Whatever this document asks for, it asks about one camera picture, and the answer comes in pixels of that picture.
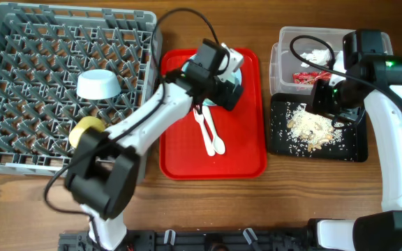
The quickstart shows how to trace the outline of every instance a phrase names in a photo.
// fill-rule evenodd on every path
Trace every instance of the dish rack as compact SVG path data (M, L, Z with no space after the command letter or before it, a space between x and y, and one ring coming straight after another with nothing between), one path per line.
M68 135L82 117L110 126L142 105L156 78L155 25L143 10L0 3L0 173L54 175L70 162ZM156 55L161 41L157 32ZM114 72L121 93L77 96L78 75L91 69Z

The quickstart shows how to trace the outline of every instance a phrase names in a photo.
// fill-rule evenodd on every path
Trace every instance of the red tray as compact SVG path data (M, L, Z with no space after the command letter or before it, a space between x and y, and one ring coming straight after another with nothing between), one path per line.
M266 169L260 68L257 56L248 49L236 49L244 56L241 67L244 92L234 110L209 107L216 132L226 152L207 155L200 125L193 112L170 126L162 135L159 162L171 179L255 178ZM172 50L162 60L162 72L181 67L196 50Z

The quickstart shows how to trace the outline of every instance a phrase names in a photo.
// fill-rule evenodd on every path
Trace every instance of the wooden table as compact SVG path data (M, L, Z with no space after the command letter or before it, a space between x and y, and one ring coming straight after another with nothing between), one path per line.
M269 118L269 57L283 26L374 28L390 35L402 55L402 2L397 1L85 1L44 3L165 11L187 6L204 13L221 42L247 47L260 59L264 116ZM197 47L211 38L189 14L163 25L163 48ZM249 180L171 181L152 148L148 173L126 208L130 229L240 229L301 226L309 218L348 218L381 211L382 179L375 137L368 124L369 158L364 163L290 158L268 154L264 174ZM49 210L42 200L48 177L0 175L0 250L56 250L59 233L86 229L81 216ZM59 181L50 194L60 206L77 208Z

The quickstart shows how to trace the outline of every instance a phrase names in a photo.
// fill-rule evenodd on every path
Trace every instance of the plastic utensil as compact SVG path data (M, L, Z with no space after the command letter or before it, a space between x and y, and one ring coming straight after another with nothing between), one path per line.
M200 124L202 139L204 140L204 145L206 146L206 151L209 156L215 155L214 145L212 141L210 141L209 133L207 132L206 126L204 125L204 116L202 114L198 114L198 112L193 109L193 115L195 116L196 122Z
M214 145L214 150L217 154L224 154L226 152L226 146L224 145L223 140L218 136L215 130L214 120L212 119L212 115L210 114L210 109L208 106L202 106L202 114L206 118L207 125L210 128L210 132L214 139L212 140L212 144Z

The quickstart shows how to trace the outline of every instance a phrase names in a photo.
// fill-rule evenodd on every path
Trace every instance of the clear plastic container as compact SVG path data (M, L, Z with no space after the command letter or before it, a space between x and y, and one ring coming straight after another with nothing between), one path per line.
M320 71L314 67L301 67L301 61L296 59L290 51L290 42L299 35L310 35L320 38L331 45L335 55L342 51L343 37L354 30L348 29L326 29L309 27L291 27L286 26L280 30L278 43L275 43L271 52L271 63L269 65L269 88L271 95L275 93L293 93L309 95L312 85L295 84L292 78L294 73L310 73ZM382 33L384 50L392 55L392 45L390 38L386 33ZM313 50L323 50L321 45L314 40L299 39L296 41L294 49L298 54L304 52L311 53Z

